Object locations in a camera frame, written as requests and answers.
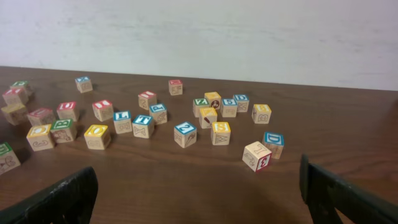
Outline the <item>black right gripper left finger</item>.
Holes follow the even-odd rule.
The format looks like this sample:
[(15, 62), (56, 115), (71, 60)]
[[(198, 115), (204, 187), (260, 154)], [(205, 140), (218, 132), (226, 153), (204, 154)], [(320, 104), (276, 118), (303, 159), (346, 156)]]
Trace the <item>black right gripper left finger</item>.
[(98, 194), (92, 167), (1, 210), (1, 223), (89, 223)]

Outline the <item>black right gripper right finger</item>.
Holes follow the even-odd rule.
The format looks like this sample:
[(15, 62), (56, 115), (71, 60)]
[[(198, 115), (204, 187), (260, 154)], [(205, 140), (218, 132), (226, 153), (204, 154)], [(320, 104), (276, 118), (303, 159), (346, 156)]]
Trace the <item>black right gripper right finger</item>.
[(397, 206), (308, 161), (300, 161), (300, 192), (314, 223), (341, 223), (338, 212), (354, 223), (397, 223)]

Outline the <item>green R block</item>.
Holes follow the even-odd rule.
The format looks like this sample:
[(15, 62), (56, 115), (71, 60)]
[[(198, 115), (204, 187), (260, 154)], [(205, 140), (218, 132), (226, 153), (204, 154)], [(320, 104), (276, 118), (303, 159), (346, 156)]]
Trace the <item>green R block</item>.
[(7, 142), (1, 143), (0, 152), (1, 175), (21, 165), (16, 153)]

